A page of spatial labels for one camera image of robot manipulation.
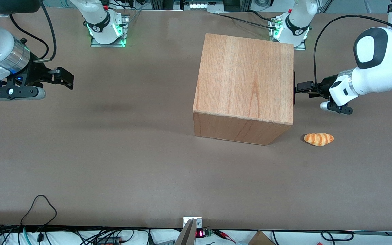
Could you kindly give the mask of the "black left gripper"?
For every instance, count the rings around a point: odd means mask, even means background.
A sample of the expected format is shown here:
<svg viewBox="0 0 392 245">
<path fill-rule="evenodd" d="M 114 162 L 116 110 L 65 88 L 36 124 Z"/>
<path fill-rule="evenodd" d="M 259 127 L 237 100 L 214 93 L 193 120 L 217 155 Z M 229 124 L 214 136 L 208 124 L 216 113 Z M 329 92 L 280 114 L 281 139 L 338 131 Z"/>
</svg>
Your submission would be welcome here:
<svg viewBox="0 0 392 245">
<path fill-rule="evenodd" d="M 318 91 L 314 82 L 302 82 L 297 84 L 297 93 L 309 93 L 309 98 L 329 99 L 331 94 L 329 89 L 336 82 L 338 75 L 328 76 L 317 84 Z"/>
</svg>

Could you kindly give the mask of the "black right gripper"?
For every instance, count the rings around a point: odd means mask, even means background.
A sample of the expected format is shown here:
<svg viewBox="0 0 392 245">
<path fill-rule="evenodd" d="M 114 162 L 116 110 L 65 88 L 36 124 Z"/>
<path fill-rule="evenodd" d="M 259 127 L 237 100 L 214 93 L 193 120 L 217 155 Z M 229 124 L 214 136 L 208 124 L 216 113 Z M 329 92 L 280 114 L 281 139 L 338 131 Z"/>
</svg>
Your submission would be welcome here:
<svg viewBox="0 0 392 245">
<path fill-rule="evenodd" d="M 46 82 L 54 85 L 63 85 L 73 90 L 73 74 L 62 67 L 57 67 L 57 79 L 54 79 L 50 71 L 52 70 L 43 63 L 28 63 L 25 68 L 12 75 L 12 84 L 15 86 L 42 87 L 42 83 Z"/>
</svg>

